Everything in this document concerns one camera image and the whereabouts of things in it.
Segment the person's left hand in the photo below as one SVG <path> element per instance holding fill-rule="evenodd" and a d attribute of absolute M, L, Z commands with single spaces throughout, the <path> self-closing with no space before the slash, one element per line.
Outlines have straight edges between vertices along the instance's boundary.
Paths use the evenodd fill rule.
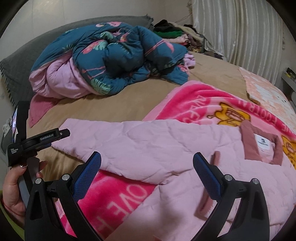
<path fill-rule="evenodd" d="M 19 190 L 18 179 L 25 173 L 27 166 L 17 165 L 12 167 L 3 184 L 3 205 L 10 218 L 21 228 L 25 226 L 26 206 Z"/>

